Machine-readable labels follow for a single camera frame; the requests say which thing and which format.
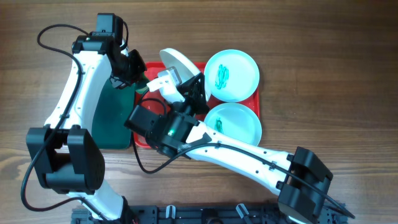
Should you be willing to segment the white plate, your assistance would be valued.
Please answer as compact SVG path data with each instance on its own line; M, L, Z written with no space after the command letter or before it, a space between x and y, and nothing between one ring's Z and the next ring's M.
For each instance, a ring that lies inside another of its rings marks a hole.
M262 126L258 116L239 103L222 103L209 111L204 123L221 134L258 146Z
M241 50L228 49L214 54L206 63L205 80L215 98L237 103L255 92L260 71L250 55Z
M166 68L174 68L174 87L161 88L160 94L168 103L183 102L182 90L178 90L189 79L199 75L201 71L184 54L172 48L159 52L160 59Z

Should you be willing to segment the green yellow sponge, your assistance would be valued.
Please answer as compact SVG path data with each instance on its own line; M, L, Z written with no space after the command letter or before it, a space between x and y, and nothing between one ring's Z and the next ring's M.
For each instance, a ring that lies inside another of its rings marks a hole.
M149 83L149 79L145 76L145 73L140 75L140 79L135 82L135 92L138 94L143 94L147 89L147 84Z

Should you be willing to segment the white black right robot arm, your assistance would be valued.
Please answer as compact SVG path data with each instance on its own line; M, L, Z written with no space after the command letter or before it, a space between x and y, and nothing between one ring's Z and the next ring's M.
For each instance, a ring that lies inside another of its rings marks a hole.
M171 100L172 109L164 115L150 112L147 143L163 155L176 159L186 156L206 161L244 175L278 196L281 212L295 222L316 223L333 178L330 170L312 151L298 147L294 154L253 146L228 137L195 118L205 112L204 75L185 83L171 75L147 84L149 91L160 91Z

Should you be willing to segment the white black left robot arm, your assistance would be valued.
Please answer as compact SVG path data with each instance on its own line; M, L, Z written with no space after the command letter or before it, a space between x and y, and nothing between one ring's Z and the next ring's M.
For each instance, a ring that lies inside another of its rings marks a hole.
M21 185L22 204L46 212L71 201L82 203L100 223L133 223L127 200L104 179L104 157L92 137L93 121L106 82L131 85L146 70L138 51L128 52L127 40L105 33L80 35L73 44L72 67L62 95L41 128L30 128L26 144L31 156ZM35 172L39 184L67 199L49 207L27 201L27 181Z

